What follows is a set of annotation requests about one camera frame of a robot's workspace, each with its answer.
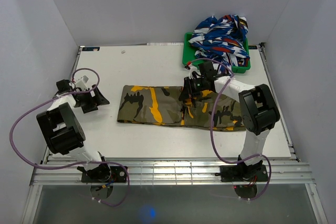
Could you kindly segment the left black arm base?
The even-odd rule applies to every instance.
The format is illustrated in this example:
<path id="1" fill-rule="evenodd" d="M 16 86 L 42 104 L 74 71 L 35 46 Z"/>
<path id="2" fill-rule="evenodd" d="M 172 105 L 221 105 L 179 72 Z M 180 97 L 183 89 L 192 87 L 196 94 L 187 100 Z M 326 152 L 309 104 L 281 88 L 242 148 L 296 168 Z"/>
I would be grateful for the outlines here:
<path id="1" fill-rule="evenodd" d="M 101 183 L 101 185 L 91 185 L 90 193 L 92 197 L 98 199 L 107 199 L 113 192 L 114 183 L 126 183 L 127 176 L 120 166 L 108 166 L 100 164 L 92 170 L 85 170 L 78 166 L 77 170 L 82 172 L 82 183 Z"/>

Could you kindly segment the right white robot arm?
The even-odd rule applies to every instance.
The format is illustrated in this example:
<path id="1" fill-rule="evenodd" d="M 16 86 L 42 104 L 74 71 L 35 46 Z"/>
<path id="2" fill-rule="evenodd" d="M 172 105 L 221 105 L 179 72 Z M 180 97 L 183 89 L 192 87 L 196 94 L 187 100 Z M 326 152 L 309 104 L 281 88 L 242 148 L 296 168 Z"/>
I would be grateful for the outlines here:
<path id="1" fill-rule="evenodd" d="M 246 129 L 244 146 L 236 161 L 230 162 L 223 158 L 224 165 L 216 176 L 223 182 L 257 181 L 261 178 L 268 181 L 271 178 L 271 166 L 265 166 L 263 155 L 266 138 L 275 124 L 280 120 L 280 113 L 268 85 L 253 86 L 235 79 L 235 74 L 229 68 L 227 73 L 215 69 L 214 59 L 202 58 L 195 67 L 188 62 L 184 67 L 189 71 L 184 78 L 184 84 L 179 100 L 195 98 L 203 91 L 213 91 L 218 96 L 222 94 L 239 103 L 240 117 Z"/>

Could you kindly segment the camouflage yellow green trousers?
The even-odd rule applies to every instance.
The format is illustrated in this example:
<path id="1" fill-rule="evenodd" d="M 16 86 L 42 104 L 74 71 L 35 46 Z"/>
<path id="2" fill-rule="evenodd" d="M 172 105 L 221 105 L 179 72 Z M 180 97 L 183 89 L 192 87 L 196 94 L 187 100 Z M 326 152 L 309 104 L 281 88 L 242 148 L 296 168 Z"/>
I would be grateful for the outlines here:
<path id="1" fill-rule="evenodd" d="M 180 86 L 124 86 L 118 111 L 119 123 L 192 127 L 214 131 L 245 131 L 240 105 L 225 95 L 205 90 L 179 101 Z"/>

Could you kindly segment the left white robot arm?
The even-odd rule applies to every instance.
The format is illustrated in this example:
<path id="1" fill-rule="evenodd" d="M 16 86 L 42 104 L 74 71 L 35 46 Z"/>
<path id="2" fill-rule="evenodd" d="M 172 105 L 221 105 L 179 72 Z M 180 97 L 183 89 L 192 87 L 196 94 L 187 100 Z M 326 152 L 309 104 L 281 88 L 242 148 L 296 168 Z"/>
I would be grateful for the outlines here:
<path id="1" fill-rule="evenodd" d="M 36 116 L 49 150 L 83 162 L 79 167 L 83 174 L 90 179 L 107 182 L 112 176 L 111 168 L 104 163 L 105 158 L 100 152 L 85 145 L 85 133 L 73 109 L 81 108 L 86 114 L 110 102 L 95 85 L 88 85 L 87 76 L 74 81 L 61 80 L 56 86 L 56 100 L 46 111 Z"/>

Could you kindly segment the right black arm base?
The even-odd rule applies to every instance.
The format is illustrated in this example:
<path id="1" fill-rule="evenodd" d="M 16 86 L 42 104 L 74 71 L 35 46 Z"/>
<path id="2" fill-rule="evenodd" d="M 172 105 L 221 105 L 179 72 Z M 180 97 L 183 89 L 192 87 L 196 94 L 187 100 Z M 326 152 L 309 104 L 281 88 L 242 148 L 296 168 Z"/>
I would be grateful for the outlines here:
<path id="1" fill-rule="evenodd" d="M 219 167 L 219 172 L 215 173 L 215 176 L 220 177 L 221 182 L 234 183 L 236 195 L 240 199 L 251 201 L 259 197 L 258 182 L 266 182 L 265 191 L 271 179 L 271 172 L 268 172 L 266 166 L 260 161 L 249 166 L 244 163 L 223 165 Z"/>

